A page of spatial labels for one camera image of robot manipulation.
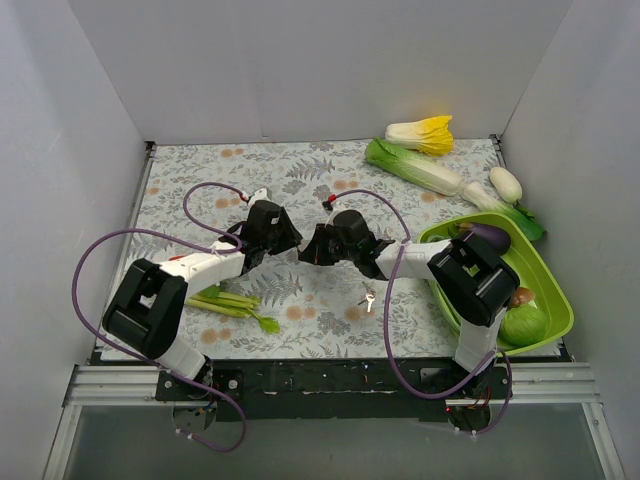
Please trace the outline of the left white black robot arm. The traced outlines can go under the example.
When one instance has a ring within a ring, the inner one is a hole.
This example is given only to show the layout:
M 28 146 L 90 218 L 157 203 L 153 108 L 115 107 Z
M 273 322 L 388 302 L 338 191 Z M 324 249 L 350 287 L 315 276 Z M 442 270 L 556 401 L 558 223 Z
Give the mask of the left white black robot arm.
M 134 351 L 178 374 L 178 387 L 188 398 L 203 399 L 212 390 L 213 377 L 203 369 L 206 357 L 178 333 L 186 300 L 242 276 L 260 265 L 265 255 L 278 255 L 299 246 L 301 240 L 283 207 L 257 200 L 237 232 L 221 235 L 203 252 L 161 263 L 134 261 L 102 326 Z

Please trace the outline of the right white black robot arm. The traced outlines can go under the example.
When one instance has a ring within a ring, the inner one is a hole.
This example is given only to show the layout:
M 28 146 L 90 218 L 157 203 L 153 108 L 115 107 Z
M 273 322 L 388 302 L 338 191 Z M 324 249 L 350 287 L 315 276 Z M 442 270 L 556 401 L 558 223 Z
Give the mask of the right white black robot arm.
M 504 230 L 460 222 L 429 243 L 378 239 L 362 215 L 345 210 L 316 225 L 298 259 L 316 266 L 349 261 L 369 279 L 411 278 L 435 282 L 461 316 L 452 373 L 454 389 L 475 397 L 489 384 L 486 367 L 497 353 L 500 324 L 520 279 L 503 256 L 511 247 Z

